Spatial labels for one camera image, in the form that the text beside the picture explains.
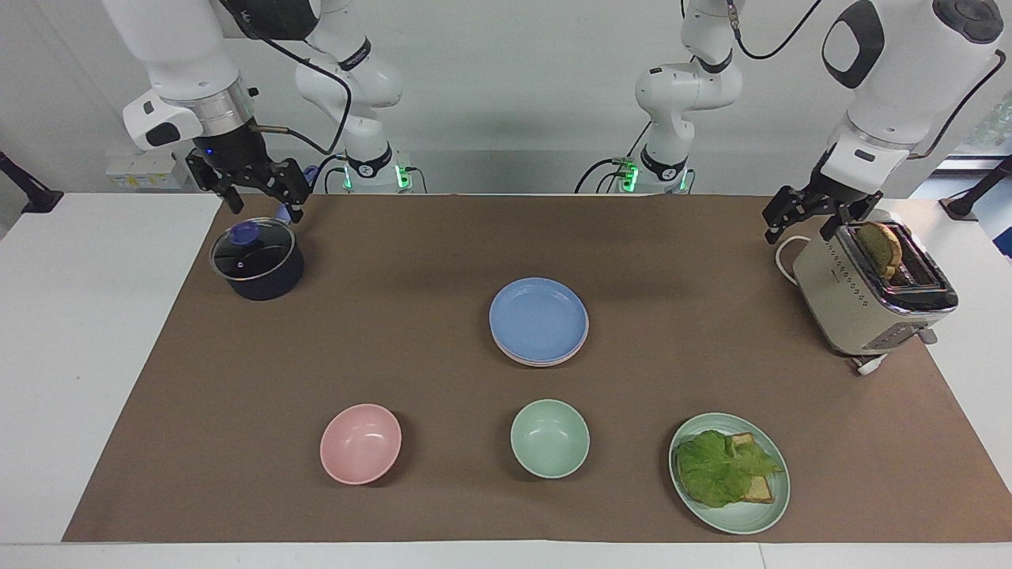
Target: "lettuce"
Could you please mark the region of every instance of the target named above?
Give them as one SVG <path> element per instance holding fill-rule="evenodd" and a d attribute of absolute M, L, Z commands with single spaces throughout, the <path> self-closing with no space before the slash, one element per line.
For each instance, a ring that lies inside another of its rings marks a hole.
<path fill-rule="evenodd" d="M 769 476 L 780 467 L 754 442 L 735 446 L 731 437 L 707 430 L 676 451 L 678 475 L 689 497 L 709 507 L 740 502 L 753 476 Z"/>

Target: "pink plate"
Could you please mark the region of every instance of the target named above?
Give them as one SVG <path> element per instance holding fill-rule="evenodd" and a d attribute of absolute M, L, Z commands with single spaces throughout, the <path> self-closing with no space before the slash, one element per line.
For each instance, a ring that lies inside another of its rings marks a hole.
<path fill-rule="evenodd" d="M 334 480 L 368 484 L 387 474 L 401 452 L 401 424 L 386 407 L 363 403 L 338 413 L 320 440 L 320 462 Z"/>

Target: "bread slice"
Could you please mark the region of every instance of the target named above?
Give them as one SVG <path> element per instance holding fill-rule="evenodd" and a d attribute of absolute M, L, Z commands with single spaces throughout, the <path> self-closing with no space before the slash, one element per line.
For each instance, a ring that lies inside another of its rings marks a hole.
<path fill-rule="evenodd" d="M 893 278 L 903 263 L 903 245 L 896 234 L 877 223 L 862 224 L 855 234 L 879 276 L 886 280 Z"/>
<path fill-rule="evenodd" d="M 755 436 L 753 436 L 751 432 L 740 432 L 738 434 L 731 435 L 731 443 L 735 446 L 755 441 Z M 742 501 L 751 502 L 753 504 L 773 503 L 773 492 L 769 489 L 769 483 L 766 482 L 766 478 L 762 476 L 753 476 L 752 485 L 749 487 L 749 491 L 745 493 Z"/>
<path fill-rule="evenodd" d="M 763 476 L 753 476 L 752 486 L 749 487 L 749 491 L 745 493 L 742 501 L 753 504 L 773 503 L 773 492 L 770 491 L 769 482 L 766 482 L 766 478 Z"/>

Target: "white table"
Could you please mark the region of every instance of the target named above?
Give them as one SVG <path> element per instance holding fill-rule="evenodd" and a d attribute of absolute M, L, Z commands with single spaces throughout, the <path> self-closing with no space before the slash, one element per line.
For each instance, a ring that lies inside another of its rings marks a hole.
<path fill-rule="evenodd" d="M 1012 544 L 58 545 L 218 206 L 202 194 L 68 194 L 0 241 L 0 544 L 11 544 L 0 569 L 1012 566 Z M 882 207 L 960 295 L 931 353 L 1012 488 L 1012 267 L 977 225 L 948 221 L 934 201 Z"/>

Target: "brown table mat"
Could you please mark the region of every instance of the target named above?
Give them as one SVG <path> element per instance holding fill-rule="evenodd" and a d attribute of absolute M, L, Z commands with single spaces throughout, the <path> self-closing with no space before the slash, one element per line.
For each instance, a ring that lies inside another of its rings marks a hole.
<path fill-rule="evenodd" d="M 314 196 L 306 275 L 266 303 L 212 272 L 209 243 L 239 221 L 220 212 L 64 539 L 1012 541 L 1012 496 L 927 350 L 856 377 L 774 267 L 764 205 Z M 511 361 L 489 333 L 493 296 L 529 275 L 590 314 L 558 368 Z M 586 464 L 559 481 L 509 445 L 513 415 L 545 397 L 591 429 Z M 319 440 L 361 402 L 394 411 L 404 445 L 377 483 L 346 487 Z M 768 532 L 720 534 L 672 488 L 671 436 L 708 411 L 783 452 L 790 505 Z"/>

